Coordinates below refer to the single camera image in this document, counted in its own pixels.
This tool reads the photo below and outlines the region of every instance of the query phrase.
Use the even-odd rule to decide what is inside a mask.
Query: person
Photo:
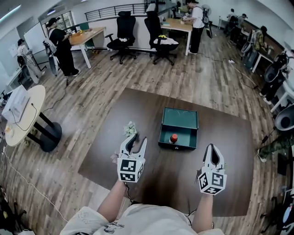
[[[251,53],[248,53],[245,59],[245,66],[248,69],[252,69],[253,63],[257,57],[258,52],[263,48],[266,50],[267,45],[265,44],[265,36],[266,36],[267,28],[265,26],[261,26],[260,29],[256,31],[256,42],[252,47]]]
[[[237,40],[239,38],[239,35],[241,33],[242,28],[245,28],[243,22],[244,22],[244,19],[246,19],[246,18],[247,18],[247,15],[245,13],[243,13],[241,16],[237,17],[238,24],[231,31],[231,37],[230,37],[231,42],[237,43]]]
[[[294,132],[288,132],[279,136],[272,143],[256,150],[256,155],[261,162],[266,162],[268,157],[278,150],[286,150],[294,145]]]
[[[235,16],[235,10],[233,8],[231,9],[231,12],[226,16],[226,20],[230,21],[232,16]]]
[[[280,86],[284,83],[287,79],[287,84],[294,89],[293,81],[294,81],[294,50],[287,50],[285,51],[286,55],[290,58],[289,64],[287,69],[283,73],[279,73],[278,77],[270,83],[265,83],[264,87],[261,89],[259,95],[263,97],[263,100],[268,104],[271,105],[271,100],[275,97],[277,90]]]
[[[203,194],[195,212],[191,227],[187,217],[170,207],[134,204],[118,220],[126,185],[117,181],[97,212],[83,207],[65,225],[60,235],[223,235],[220,229],[212,228],[213,196]]]
[[[191,48],[189,52],[196,55],[199,50],[201,35],[204,28],[204,23],[202,22],[203,10],[199,6],[199,2],[195,2],[191,0],[188,1],[188,7],[193,9],[192,16],[188,18],[183,18],[183,21],[193,21]]]
[[[24,44],[25,40],[19,39],[17,42],[17,56],[22,56],[29,75],[35,84],[39,83],[39,78],[44,75],[45,72],[41,72],[32,56],[32,50],[28,50],[27,46]]]
[[[63,30],[57,28],[57,21],[59,19],[51,18],[47,24],[48,36],[51,42],[57,47],[57,51],[54,56],[57,57],[59,62],[59,67],[63,71],[65,77],[72,75],[76,77],[80,70],[74,67],[74,59],[71,52],[71,44],[69,42],[69,37],[71,34],[67,34]]]

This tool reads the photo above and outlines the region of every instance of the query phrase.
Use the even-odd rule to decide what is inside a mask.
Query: white cable
[[[6,155],[6,152],[5,152],[5,150],[3,149],[3,153],[5,154],[5,156],[6,156],[6,158],[8,159],[8,162],[10,163],[10,166],[12,167],[12,169],[14,169],[21,177],[23,177],[22,176],[22,174],[20,174],[14,167],[13,167],[13,165],[12,165],[12,163],[10,162],[10,158]],[[66,222],[68,222],[64,217],[63,217],[63,215],[61,214],[61,212],[59,211],[59,209],[53,204],[53,202],[51,202],[50,201],[50,199],[48,198],[48,197],[46,197],[43,193],[41,193],[33,184],[30,184],[28,181],[27,181],[27,179],[25,178],[25,177],[23,177],[24,178],[24,180],[27,182],[27,184],[28,185],[31,185],[31,186],[33,186],[36,190],[37,190],[37,192],[38,193],[40,193],[44,198],[46,198],[54,207],[55,207],[55,209],[59,212],[59,214],[61,215],[61,217],[66,221]]]

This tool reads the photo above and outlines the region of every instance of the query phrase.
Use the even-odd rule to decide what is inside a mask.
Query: ceiling light
[[[51,15],[51,14],[53,14],[54,12],[56,12],[56,10],[54,10],[54,9],[50,9],[50,10],[48,11],[47,15]]]
[[[0,22],[2,22],[3,20],[5,20],[7,17],[9,17],[11,14],[13,14],[14,12],[16,12],[19,8],[20,8],[21,5],[17,6],[16,8],[14,8],[13,10],[11,10],[10,12],[8,12],[5,16],[3,16],[1,19],[0,19]]]

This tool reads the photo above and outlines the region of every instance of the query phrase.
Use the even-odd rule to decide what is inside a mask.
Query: white round table
[[[28,90],[28,93],[30,98],[20,121],[17,124],[7,123],[6,125],[6,127],[11,126],[13,132],[12,135],[5,133],[6,142],[9,146],[16,146],[27,136],[38,143],[43,151],[50,152],[58,145],[62,135],[62,128],[58,123],[52,123],[41,112],[46,95],[45,87],[42,85],[34,86]],[[38,117],[48,124],[45,128],[36,122]],[[40,139],[30,133],[33,127],[42,133]]]

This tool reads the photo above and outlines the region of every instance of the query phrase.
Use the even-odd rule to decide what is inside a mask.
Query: desk
[[[89,41],[91,38],[94,38],[95,36],[97,36],[98,34],[102,32],[104,33],[104,36],[106,36],[105,29],[106,29],[105,27],[93,28],[92,31],[84,32],[82,34],[81,33],[73,34],[69,39],[70,44],[72,46],[80,47],[88,68],[91,68],[91,64],[89,62],[89,59],[85,51],[85,42]]]
[[[33,141],[38,143],[41,149],[45,152],[50,152],[58,145],[59,140],[61,139],[62,129],[58,123],[52,123],[42,112],[41,108],[45,100],[45,87],[42,85],[37,85],[28,90],[30,99],[23,111],[23,115],[20,121],[17,123],[22,129],[21,130],[15,123],[7,123],[7,126],[11,126],[13,130],[13,135],[10,136],[6,134],[6,142],[9,146],[18,145],[26,136],[31,138]],[[42,118],[48,126],[43,128],[38,124],[38,116]],[[40,139],[30,134],[30,130],[33,126],[42,133]]]
[[[285,93],[282,95],[279,101],[275,104],[275,106],[271,109],[271,112],[274,112],[278,108],[278,106],[282,103],[282,101],[287,98],[287,96],[290,96],[292,99],[294,99],[294,91],[289,87],[287,81],[283,82],[283,88],[285,89]]]
[[[258,58],[257,58],[257,61],[255,62],[254,66],[253,66],[253,69],[252,69],[252,72],[253,72],[253,73],[255,72],[255,70],[256,70],[256,68],[257,68],[257,65],[258,65],[258,63],[259,63],[261,57],[267,59],[267,60],[270,61],[271,63],[273,63],[273,61],[274,61],[274,60],[273,60],[272,58],[270,58],[268,55],[258,52]]]
[[[218,27],[217,27],[218,29],[221,28],[221,23],[222,23],[222,22],[226,22],[226,23],[228,23],[227,20],[224,20],[223,18],[220,17],[220,18],[219,18],[219,25],[218,25]]]
[[[197,149],[175,151],[158,145],[164,107],[198,111]],[[118,176],[111,155],[119,152],[126,139],[123,130],[129,121],[136,124],[141,140],[147,137],[144,171],[138,183],[128,183],[132,199],[183,213],[197,208],[202,194],[195,178],[203,166],[207,145],[213,143],[224,156],[227,174],[225,190],[214,196],[214,216],[247,214],[254,157],[248,120],[186,101],[125,89],[100,127],[79,169],[81,175],[112,188]]]
[[[188,55],[189,51],[189,45],[190,45],[190,40],[191,40],[191,33],[192,33],[192,25],[190,24],[181,24],[181,20],[178,19],[172,19],[172,18],[167,18],[166,21],[169,23],[169,26],[161,26],[161,28],[167,28],[167,29],[173,29],[173,30],[179,30],[179,31],[184,31],[188,32],[188,40],[187,40],[187,46],[186,46],[186,53],[185,55]]]
[[[15,86],[12,86],[13,82],[15,81],[15,79],[18,78],[19,74],[22,72],[21,68],[18,68],[11,77],[8,78],[7,82],[6,82],[6,86],[9,87],[10,90],[15,89]]]

